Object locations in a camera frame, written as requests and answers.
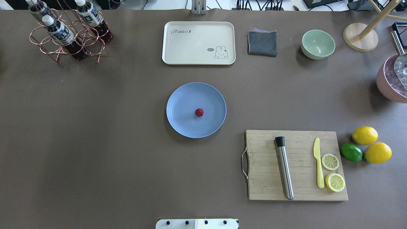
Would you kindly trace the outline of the red strawberry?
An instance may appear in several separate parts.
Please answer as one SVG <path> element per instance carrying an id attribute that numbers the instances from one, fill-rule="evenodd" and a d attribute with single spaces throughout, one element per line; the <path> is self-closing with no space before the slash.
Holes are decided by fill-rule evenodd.
<path id="1" fill-rule="evenodd" d="M 203 116 L 204 115 L 204 110 L 201 109 L 201 108 L 196 109 L 195 110 L 195 115 L 198 116 L 198 117 Z"/>

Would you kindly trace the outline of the blue round plate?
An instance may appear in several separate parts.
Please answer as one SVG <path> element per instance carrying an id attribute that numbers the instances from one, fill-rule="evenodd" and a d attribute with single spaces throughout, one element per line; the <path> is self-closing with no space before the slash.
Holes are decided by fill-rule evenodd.
<path id="1" fill-rule="evenodd" d="M 201 108 L 204 114 L 195 115 Z M 213 86 L 192 82 L 179 87 L 167 102 L 167 119 L 172 128 L 189 138 L 203 138 L 216 132 L 224 123 L 227 107 L 222 94 Z"/>

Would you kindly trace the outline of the steel muddler black tip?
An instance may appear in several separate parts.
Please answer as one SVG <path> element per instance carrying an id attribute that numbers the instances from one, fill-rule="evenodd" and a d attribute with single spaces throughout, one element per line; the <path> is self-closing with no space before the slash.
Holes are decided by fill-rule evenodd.
<path id="1" fill-rule="evenodd" d="M 276 141 L 276 145 L 277 145 L 279 165 L 281 167 L 283 191 L 285 192 L 286 198 L 288 200 L 293 200 L 294 199 L 294 190 L 293 190 L 293 184 L 291 181 L 289 160 L 288 160 L 287 153 L 286 153 L 285 137 L 284 136 L 276 137 L 275 141 Z"/>

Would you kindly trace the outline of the wooden cutting board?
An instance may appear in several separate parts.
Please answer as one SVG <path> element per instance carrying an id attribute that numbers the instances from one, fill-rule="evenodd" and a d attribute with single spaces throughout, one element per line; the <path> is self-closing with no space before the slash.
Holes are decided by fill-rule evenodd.
<path id="1" fill-rule="evenodd" d="M 333 154 L 339 167 L 333 172 L 344 176 L 337 134 L 334 131 L 255 130 L 245 132 L 250 200 L 287 200 L 283 188 L 276 137 L 285 138 L 289 171 L 295 201 L 347 201 L 347 190 L 334 192 L 317 186 L 314 142 L 320 139 L 320 155 Z"/>

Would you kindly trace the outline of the grey folded cloth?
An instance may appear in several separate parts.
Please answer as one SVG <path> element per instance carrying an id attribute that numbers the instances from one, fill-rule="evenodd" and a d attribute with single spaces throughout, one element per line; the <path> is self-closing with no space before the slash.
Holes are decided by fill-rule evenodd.
<path id="1" fill-rule="evenodd" d="M 277 31 L 253 28 L 247 31 L 248 53 L 276 57 L 278 53 Z"/>

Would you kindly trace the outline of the yellow plastic knife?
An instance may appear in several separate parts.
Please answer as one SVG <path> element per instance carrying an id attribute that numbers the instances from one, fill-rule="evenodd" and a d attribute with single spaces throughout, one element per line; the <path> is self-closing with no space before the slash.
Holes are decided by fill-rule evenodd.
<path id="1" fill-rule="evenodd" d="M 314 158 L 316 159 L 316 181 L 317 186 L 319 188 L 324 188 L 324 177 L 322 172 L 322 165 L 321 165 L 321 155 L 320 155 L 320 138 L 316 138 L 314 141 L 314 149 L 313 149 Z"/>

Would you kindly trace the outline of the lemon slice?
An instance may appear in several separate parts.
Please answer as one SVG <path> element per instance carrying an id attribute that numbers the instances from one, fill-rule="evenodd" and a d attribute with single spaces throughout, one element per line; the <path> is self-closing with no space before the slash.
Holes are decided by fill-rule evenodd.
<path id="1" fill-rule="evenodd" d="M 337 170 L 340 166 L 339 159 L 336 157 L 336 155 L 333 155 L 333 154 L 323 155 L 321 158 L 321 163 L 325 169 L 328 169 L 331 171 Z"/>
<path id="2" fill-rule="evenodd" d="M 334 192 L 341 192 L 346 187 L 345 179 L 337 173 L 330 173 L 325 177 L 326 186 Z"/>

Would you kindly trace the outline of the green lime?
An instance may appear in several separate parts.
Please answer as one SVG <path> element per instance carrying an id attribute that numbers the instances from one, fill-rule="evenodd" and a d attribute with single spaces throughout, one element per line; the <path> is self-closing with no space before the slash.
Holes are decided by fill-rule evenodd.
<path id="1" fill-rule="evenodd" d="M 358 162 L 362 160 L 362 150 L 357 145 L 351 143 L 342 144 L 340 152 L 350 161 Z"/>

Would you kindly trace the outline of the yellow lemon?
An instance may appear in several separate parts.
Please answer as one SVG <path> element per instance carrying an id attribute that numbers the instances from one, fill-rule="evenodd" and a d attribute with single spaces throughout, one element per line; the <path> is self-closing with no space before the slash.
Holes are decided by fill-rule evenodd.
<path id="1" fill-rule="evenodd" d="M 391 148 L 383 142 L 376 142 L 368 146 L 364 153 L 365 160 L 374 164 L 383 163 L 389 160 L 391 156 Z"/>
<path id="2" fill-rule="evenodd" d="M 378 132 L 370 126 L 358 127 L 353 131 L 352 139 L 356 144 L 370 145 L 378 139 Z"/>

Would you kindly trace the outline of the dark drink bottle white cap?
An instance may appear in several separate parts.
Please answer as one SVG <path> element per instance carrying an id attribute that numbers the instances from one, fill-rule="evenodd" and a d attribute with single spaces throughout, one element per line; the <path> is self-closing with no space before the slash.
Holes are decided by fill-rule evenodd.
<path id="1" fill-rule="evenodd" d="M 63 22 L 53 19 L 49 15 L 42 17 L 46 30 L 56 42 L 62 45 L 75 59 L 83 59 L 87 55 L 83 48 L 83 42 Z"/>

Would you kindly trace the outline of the wooden cup tree stand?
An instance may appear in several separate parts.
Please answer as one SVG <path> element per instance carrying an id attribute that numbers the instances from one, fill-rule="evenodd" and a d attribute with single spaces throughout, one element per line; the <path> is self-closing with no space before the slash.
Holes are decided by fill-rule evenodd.
<path id="1" fill-rule="evenodd" d="M 385 17 L 407 20 L 406 17 L 389 15 L 401 0 L 390 1 L 383 10 L 375 5 L 374 1 L 369 0 L 374 10 L 378 13 L 375 19 L 369 25 L 363 23 L 353 23 L 348 25 L 343 30 L 343 39 L 351 48 L 361 52 L 372 51 L 378 44 L 378 35 L 374 31 L 376 25 L 381 22 Z"/>

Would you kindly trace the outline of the pink bowl with ice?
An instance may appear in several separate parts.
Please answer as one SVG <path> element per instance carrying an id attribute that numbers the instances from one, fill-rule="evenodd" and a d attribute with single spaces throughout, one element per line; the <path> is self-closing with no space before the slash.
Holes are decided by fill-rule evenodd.
<path id="1" fill-rule="evenodd" d="M 398 55 L 393 55 L 382 64 L 377 73 L 376 84 L 381 94 L 387 99 L 398 103 L 407 103 L 406 89 L 393 67 L 397 57 Z"/>

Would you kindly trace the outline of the metal ice scoop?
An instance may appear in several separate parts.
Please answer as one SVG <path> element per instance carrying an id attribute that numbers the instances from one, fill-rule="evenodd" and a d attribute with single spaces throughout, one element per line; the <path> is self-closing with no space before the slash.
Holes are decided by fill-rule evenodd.
<path id="1" fill-rule="evenodd" d="M 403 87 L 407 89 L 407 54 L 404 52 L 397 31 L 392 31 L 390 36 L 398 54 L 398 57 L 394 62 L 394 71 Z"/>

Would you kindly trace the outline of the aluminium frame post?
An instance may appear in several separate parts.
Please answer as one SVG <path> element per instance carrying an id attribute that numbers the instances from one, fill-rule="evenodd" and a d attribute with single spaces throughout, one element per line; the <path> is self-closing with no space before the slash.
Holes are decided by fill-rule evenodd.
<path id="1" fill-rule="evenodd" d="M 193 15 L 205 15 L 206 10 L 206 0 L 191 0 L 191 13 Z"/>

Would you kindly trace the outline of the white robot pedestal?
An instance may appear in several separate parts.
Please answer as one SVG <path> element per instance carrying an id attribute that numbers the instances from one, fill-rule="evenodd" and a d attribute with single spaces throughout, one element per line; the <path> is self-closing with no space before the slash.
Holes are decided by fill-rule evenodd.
<path id="1" fill-rule="evenodd" d="M 156 229 L 238 229 L 238 219 L 161 219 Z"/>

